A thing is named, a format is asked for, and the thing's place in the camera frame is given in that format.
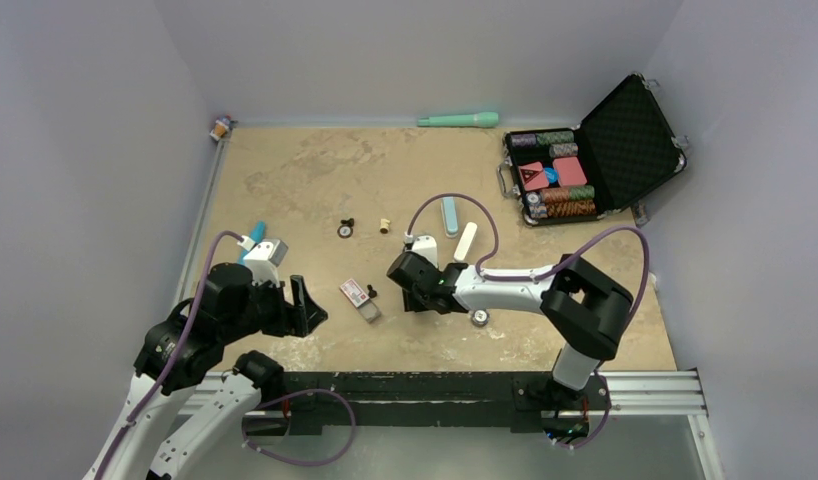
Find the blue tool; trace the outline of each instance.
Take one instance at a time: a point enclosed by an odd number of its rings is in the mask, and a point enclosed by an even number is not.
[[[249,237],[256,242],[256,245],[262,243],[262,240],[265,239],[265,222],[256,222],[256,226],[253,227],[253,230],[250,231]],[[238,263],[244,265],[244,256],[250,253],[248,250],[241,249],[241,256],[238,257]]]
[[[459,220],[456,219],[456,199],[444,197],[441,199],[441,217],[444,219],[444,234],[447,238],[456,238],[459,233]]]

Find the beige table surface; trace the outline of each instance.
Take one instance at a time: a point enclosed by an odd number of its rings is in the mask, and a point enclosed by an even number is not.
[[[504,200],[495,168],[501,161],[502,130],[415,128],[239,128],[229,139],[214,200],[202,233],[202,265],[211,238],[223,229],[249,232],[265,221],[268,237],[289,251],[280,275],[305,277],[329,320],[306,338],[254,335],[226,348],[216,370],[231,367],[257,349],[287,370],[483,371],[549,370],[564,345],[539,315],[491,311],[485,328],[465,314],[405,313],[400,289],[385,272],[400,253],[401,237],[417,207],[442,192],[462,192],[485,204],[497,221],[501,248],[488,267],[529,268],[559,260],[600,231],[631,224],[629,212],[599,222],[529,228],[517,203]],[[492,246],[482,213],[458,201],[460,225],[473,221],[477,239],[467,259],[475,262]],[[336,235],[339,220],[353,217],[353,236]],[[380,218],[392,232],[379,232]],[[451,261],[458,239],[443,234],[438,204],[421,216],[417,232],[439,244],[439,263]],[[224,240],[215,263],[235,261],[239,248]],[[636,237],[618,233],[585,257],[635,294],[641,278]],[[373,284],[382,317],[368,324],[339,291],[349,278]],[[607,370],[674,370],[674,357],[653,290]]]

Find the blue handle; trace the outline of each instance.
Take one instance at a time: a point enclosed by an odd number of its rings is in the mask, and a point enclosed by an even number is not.
[[[262,240],[265,239],[265,222],[256,222],[256,226],[253,227],[253,230],[250,231],[249,237],[253,239],[256,244],[262,243]],[[244,256],[247,255],[249,252],[247,250],[241,249],[241,255],[238,257],[238,263],[244,265]]]

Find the white wall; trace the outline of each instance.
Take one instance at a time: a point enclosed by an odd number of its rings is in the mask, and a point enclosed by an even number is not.
[[[156,0],[206,99],[241,120],[580,120],[641,70],[681,0]]]
[[[99,451],[170,308],[210,123],[150,0],[0,1],[0,479]]]
[[[646,73],[689,169],[647,233],[730,478],[818,479],[818,0],[686,0]]]

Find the small box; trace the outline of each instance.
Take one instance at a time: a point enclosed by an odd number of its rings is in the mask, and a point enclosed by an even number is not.
[[[382,314],[379,307],[376,306],[374,301],[371,300],[371,297],[368,296],[367,292],[362,289],[362,286],[359,285],[356,280],[351,278],[342,283],[339,288],[341,288],[341,293],[356,307],[356,311],[359,312],[359,315],[362,315],[362,318],[368,323],[373,322]]]
[[[651,91],[657,86],[642,74],[634,73],[574,128],[504,135],[504,162],[498,172],[509,169],[515,186],[506,190],[501,184],[501,190],[504,196],[516,197],[521,202],[527,225],[598,220],[630,207],[685,169],[686,139],[675,137],[668,126]],[[525,188],[519,167],[535,162],[553,167],[554,159],[560,154],[553,145],[570,145],[568,142],[572,138],[586,185],[594,187],[593,201],[597,213],[543,218],[546,212],[527,200],[530,189]]]

